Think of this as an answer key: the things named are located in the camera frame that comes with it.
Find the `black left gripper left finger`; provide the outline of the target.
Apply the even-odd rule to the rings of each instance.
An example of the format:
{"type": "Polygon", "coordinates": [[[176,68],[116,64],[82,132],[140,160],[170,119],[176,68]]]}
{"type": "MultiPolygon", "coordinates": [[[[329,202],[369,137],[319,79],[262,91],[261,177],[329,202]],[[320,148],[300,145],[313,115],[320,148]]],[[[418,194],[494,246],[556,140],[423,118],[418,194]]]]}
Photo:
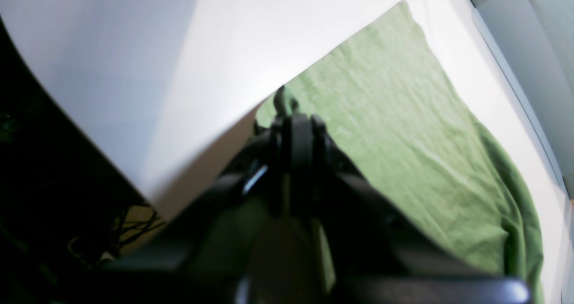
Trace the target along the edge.
{"type": "Polygon", "coordinates": [[[291,116],[276,116],[232,159],[213,185],[154,239],[68,283],[72,304],[231,304],[248,298],[250,241],[269,216],[289,207],[291,116]]]}

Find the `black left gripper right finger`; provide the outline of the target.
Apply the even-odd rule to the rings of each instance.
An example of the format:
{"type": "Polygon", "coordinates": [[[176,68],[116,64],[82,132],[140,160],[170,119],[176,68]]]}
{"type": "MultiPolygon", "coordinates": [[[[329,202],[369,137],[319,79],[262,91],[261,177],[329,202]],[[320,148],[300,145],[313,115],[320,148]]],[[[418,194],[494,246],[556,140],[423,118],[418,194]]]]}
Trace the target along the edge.
{"type": "Polygon", "coordinates": [[[291,213],[332,246],[334,304],[528,304],[524,281],[495,277],[425,236],[363,177],[316,115],[291,117],[291,213]]]}

